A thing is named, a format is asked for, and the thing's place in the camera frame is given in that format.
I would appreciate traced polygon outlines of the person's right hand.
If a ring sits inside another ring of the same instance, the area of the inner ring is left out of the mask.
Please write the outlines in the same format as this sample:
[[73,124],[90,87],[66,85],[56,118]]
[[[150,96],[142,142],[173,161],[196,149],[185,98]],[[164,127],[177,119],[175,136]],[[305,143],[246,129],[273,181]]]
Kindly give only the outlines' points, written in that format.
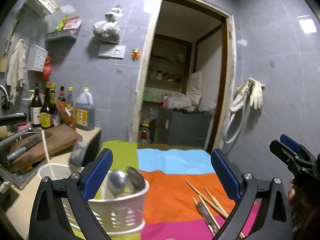
[[292,187],[288,191],[287,200],[289,202],[293,227],[306,230],[312,221],[319,216],[319,205],[310,202],[306,194],[302,192],[302,189],[296,185],[295,178],[292,178],[290,183]]

